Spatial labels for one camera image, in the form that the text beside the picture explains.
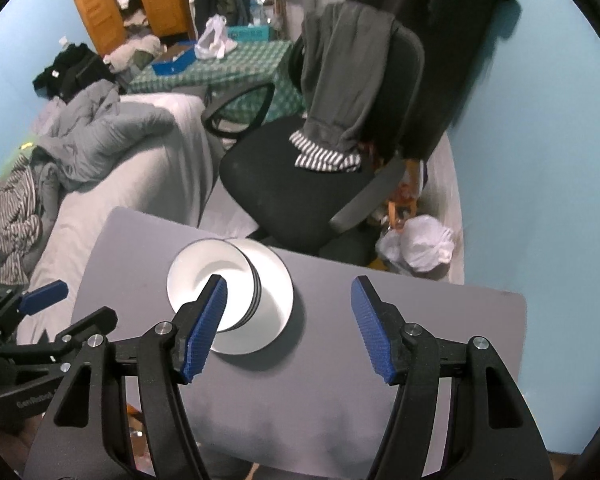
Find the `white plate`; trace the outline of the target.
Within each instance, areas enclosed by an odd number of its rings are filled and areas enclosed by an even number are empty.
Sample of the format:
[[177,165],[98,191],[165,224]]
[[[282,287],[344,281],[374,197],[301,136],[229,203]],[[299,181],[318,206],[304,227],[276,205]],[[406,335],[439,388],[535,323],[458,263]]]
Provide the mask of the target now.
[[294,284],[283,260],[271,248],[248,238],[230,238],[258,272],[260,301],[243,326],[218,333],[211,350],[224,356],[245,356],[264,349],[286,328],[294,310]]

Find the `striped clothing on bed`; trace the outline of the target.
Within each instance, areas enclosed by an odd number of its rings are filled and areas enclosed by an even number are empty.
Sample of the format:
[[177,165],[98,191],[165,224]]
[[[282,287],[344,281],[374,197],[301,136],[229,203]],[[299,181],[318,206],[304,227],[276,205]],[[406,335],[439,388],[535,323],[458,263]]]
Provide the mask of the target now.
[[42,235],[36,188],[27,156],[19,155],[0,179],[0,284],[23,285],[23,259]]

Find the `white plastic bag on floor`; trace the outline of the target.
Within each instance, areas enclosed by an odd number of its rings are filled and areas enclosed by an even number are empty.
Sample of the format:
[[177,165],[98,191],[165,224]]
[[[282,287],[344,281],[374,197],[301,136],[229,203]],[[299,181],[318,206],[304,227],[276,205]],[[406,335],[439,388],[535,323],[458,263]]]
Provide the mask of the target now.
[[390,270],[426,275],[448,266],[455,250],[454,232],[437,218],[421,214],[389,228],[376,243],[379,259]]

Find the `orange bag on floor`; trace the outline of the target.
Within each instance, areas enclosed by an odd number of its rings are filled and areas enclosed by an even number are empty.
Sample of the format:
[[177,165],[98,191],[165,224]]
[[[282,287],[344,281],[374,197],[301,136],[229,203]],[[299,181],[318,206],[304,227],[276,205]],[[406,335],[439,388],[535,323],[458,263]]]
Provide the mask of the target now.
[[398,184],[382,203],[382,222],[390,229],[402,232],[407,220],[417,214],[417,203],[428,181],[426,162],[421,159],[401,159]]

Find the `black office chair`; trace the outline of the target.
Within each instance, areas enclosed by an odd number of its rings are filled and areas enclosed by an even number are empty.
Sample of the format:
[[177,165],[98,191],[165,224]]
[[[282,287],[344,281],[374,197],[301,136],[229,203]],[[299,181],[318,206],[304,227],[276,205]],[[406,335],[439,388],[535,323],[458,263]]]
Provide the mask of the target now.
[[267,122],[276,85],[258,81],[209,103],[202,123],[234,145],[222,158],[228,195],[283,248],[315,255],[356,229],[398,186],[399,142],[422,80],[425,52],[402,25],[376,48],[316,64],[306,114]]

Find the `grey duvet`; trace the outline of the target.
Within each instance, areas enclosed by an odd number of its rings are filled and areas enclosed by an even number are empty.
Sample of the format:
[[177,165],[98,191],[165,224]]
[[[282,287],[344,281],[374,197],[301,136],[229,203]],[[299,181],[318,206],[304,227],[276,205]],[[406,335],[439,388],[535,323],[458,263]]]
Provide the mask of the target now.
[[52,166],[68,191],[107,177],[120,158],[150,136],[176,126],[173,115],[150,103],[121,99],[118,87],[101,79],[76,94],[41,136],[31,166]]

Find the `black clothes pile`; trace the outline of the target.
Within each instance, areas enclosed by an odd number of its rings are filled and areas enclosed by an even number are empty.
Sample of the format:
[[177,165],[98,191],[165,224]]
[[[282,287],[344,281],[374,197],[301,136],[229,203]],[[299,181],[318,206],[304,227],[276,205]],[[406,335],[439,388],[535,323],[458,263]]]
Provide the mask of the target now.
[[101,79],[116,81],[102,58],[87,44],[68,44],[32,84],[38,96],[69,103],[76,94]]

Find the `blue box on table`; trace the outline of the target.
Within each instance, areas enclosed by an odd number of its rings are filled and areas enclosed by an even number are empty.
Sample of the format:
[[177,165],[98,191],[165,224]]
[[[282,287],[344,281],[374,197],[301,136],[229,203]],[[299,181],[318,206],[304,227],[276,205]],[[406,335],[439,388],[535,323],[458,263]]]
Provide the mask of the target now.
[[156,76],[172,76],[184,72],[195,61],[195,43],[183,41],[167,48],[150,66]]

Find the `grey sweatpants on chair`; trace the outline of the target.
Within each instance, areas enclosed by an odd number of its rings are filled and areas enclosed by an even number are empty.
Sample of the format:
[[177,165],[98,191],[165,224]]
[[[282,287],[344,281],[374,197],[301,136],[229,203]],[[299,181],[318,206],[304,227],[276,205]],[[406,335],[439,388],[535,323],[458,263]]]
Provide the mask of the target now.
[[384,81],[396,18],[366,4],[329,3],[302,24],[301,93],[306,120],[291,133],[294,166],[352,172],[362,164],[362,127]]

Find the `green checkered tablecloth table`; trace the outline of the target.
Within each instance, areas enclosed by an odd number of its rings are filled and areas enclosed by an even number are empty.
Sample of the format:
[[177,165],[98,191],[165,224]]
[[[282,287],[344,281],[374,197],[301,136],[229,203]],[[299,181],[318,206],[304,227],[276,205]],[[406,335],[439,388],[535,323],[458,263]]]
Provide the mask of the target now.
[[139,94],[204,87],[217,98],[241,84],[268,81],[275,84],[272,103],[265,116],[272,122],[303,110],[302,96],[288,73],[293,46],[289,40],[241,42],[222,60],[196,61],[175,75],[158,76],[147,67],[131,80],[126,91]]

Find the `white bag on table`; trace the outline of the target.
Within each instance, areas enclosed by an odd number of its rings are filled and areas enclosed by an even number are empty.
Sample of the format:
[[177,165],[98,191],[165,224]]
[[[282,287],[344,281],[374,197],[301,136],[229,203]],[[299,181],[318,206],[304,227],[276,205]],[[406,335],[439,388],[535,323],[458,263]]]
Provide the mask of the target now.
[[228,36],[226,18],[215,14],[206,23],[206,29],[194,45],[198,61],[222,60],[235,51],[238,43]]

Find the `teal cardboard box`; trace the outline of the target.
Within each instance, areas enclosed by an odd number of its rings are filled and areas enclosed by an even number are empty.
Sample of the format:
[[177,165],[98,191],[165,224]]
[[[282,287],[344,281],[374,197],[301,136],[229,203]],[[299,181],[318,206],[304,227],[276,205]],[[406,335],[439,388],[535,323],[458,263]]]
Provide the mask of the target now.
[[268,25],[230,26],[227,35],[237,42],[269,42],[275,39],[275,30]]

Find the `black hanging coat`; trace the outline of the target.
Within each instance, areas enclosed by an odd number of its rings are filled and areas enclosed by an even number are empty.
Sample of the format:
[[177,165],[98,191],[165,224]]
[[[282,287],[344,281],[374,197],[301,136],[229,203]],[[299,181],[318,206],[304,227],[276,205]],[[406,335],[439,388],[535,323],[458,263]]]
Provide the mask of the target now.
[[464,104],[498,5],[508,0],[352,0],[393,14],[425,51],[418,99],[405,126],[405,158],[429,158]]

